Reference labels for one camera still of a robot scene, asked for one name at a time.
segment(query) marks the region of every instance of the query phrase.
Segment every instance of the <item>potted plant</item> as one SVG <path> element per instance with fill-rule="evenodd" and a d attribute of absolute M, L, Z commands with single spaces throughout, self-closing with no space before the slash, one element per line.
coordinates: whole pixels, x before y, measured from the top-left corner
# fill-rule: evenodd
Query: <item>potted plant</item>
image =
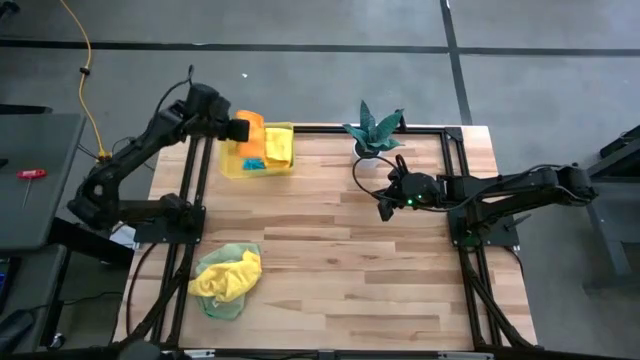
<path fill-rule="evenodd" d="M 350 124 L 342 125 L 345 130 L 356 139 L 353 144 L 351 161 L 356 162 L 362 158 L 358 163 L 359 166 L 375 168 L 378 162 L 375 158 L 376 156 L 380 156 L 380 153 L 383 151 L 389 151 L 396 146 L 402 146 L 400 142 L 392 139 L 390 136 L 398 127 L 403 111 L 404 110 L 396 110 L 376 125 L 376 119 L 371 115 L 367 104 L 362 101 L 360 103 L 360 128 L 355 128 Z"/>

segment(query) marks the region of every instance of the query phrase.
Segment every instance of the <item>yellow cable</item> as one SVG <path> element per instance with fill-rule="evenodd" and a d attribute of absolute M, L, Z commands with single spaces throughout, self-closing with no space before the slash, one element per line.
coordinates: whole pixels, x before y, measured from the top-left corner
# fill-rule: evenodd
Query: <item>yellow cable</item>
<path fill-rule="evenodd" d="M 89 66 L 91 66 L 91 43 L 89 42 L 89 37 L 87 36 L 87 32 L 84 31 L 84 27 L 80 23 L 80 20 L 78 20 L 78 18 L 76 17 L 76 14 L 74 14 L 73 11 L 71 11 L 71 8 L 69 8 L 67 3 L 64 0 L 60 0 L 60 3 L 62 4 L 62 6 L 64 6 L 65 9 L 67 9 L 67 12 L 69 13 L 69 15 L 71 15 L 73 20 L 76 22 L 76 25 L 78 25 L 78 28 L 82 32 L 84 41 L 87 43 L 87 50 L 89 53 L 87 56 L 87 63 L 84 65 L 84 68 L 89 70 Z M 80 86 L 78 87 L 78 98 L 80 99 L 80 105 L 82 105 L 84 112 L 87 114 L 87 117 L 89 118 L 89 120 L 91 120 L 91 124 L 93 125 L 93 131 L 96 133 L 96 140 L 98 141 L 98 150 L 99 150 L 98 157 L 100 159 L 110 158 L 111 153 L 106 152 L 104 150 L 104 147 L 102 147 L 102 138 L 100 137 L 100 133 L 98 132 L 98 126 L 96 125 L 96 121 L 93 118 L 93 115 L 91 115 L 89 108 L 87 108 L 87 105 L 84 102 L 84 83 L 86 78 L 87 78 L 87 74 L 82 73 L 82 76 L 80 77 Z"/>

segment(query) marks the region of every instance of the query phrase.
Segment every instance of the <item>plant pot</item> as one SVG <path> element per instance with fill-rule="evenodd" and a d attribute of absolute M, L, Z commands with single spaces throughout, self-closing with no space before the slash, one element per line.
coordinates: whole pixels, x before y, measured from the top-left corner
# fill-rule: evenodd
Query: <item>plant pot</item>
<path fill-rule="evenodd" d="M 353 143 L 353 148 L 351 149 L 351 163 L 355 164 L 358 159 L 363 158 L 356 166 L 358 169 L 375 169 L 380 160 L 376 158 L 368 158 L 372 156 L 380 156 L 380 152 L 376 151 L 375 153 L 367 153 L 357 141 Z"/>

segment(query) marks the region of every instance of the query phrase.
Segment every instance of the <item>orange sponge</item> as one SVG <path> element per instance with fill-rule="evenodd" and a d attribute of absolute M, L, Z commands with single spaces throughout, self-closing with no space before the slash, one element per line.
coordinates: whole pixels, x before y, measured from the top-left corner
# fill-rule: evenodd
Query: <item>orange sponge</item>
<path fill-rule="evenodd" d="M 236 119 L 249 121 L 249 141 L 239 142 L 236 151 L 242 158 L 265 159 L 264 117 L 247 110 L 236 111 Z"/>

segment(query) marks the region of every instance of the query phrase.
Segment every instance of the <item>green plant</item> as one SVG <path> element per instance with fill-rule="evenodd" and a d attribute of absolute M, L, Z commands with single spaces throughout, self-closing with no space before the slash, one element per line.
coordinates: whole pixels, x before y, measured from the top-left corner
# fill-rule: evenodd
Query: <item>green plant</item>
<path fill-rule="evenodd" d="M 390 136 L 398 127 L 403 111 L 404 109 L 396 110 L 376 126 L 376 119 L 371 115 L 369 107 L 363 100 L 360 103 L 360 128 L 355 128 L 350 124 L 342 124 L 342 126 L 356 139 L 365 152 L 389 151 L 396 146 L 402 146 L 399 141 Z"/>

